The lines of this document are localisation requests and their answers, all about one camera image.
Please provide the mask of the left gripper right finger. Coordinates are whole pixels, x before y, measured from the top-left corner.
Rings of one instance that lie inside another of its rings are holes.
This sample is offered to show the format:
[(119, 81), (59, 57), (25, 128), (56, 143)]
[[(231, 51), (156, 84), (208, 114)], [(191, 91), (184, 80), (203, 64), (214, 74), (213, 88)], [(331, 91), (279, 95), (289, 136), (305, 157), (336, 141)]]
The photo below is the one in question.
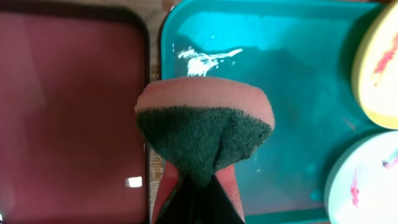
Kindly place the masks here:
[(216, 175), (199, 191), (198, 224), (244, 224)]

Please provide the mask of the green and pink sponge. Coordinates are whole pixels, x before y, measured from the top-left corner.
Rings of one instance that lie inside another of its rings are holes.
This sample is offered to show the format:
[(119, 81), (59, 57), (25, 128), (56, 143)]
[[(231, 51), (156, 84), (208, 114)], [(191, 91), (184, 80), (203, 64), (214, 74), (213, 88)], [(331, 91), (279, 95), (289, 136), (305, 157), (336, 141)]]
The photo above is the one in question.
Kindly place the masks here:
[(166, 162), (152, 221), (177, 182), (189, 176), (198, 190), (198, 223), (198, 194), (212, 175), (244, 221), (234, 166), (249, 159), (275, 128), (266, 94), (225, 78), (180, 77), (147, 85), (135, 112), (146, 143)]

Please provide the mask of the light blue plate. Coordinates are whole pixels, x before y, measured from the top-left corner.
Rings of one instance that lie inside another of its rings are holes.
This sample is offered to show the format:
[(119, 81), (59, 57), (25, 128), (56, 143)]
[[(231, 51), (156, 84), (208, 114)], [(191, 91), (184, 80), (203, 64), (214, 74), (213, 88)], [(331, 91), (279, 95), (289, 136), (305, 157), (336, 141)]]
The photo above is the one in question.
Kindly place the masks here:
[(397, 224), (397, 131), (349, 147), (330, 171), (324, 203), (332, 224)]

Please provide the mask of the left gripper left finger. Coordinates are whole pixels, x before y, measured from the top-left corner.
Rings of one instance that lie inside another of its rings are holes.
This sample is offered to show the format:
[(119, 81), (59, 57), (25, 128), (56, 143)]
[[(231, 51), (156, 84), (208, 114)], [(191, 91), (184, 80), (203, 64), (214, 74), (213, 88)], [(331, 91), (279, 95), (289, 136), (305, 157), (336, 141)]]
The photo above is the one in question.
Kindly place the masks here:
[(189, 176), (177, 182), (163, 203), (155, 224), (194, 224), (197, 187)]

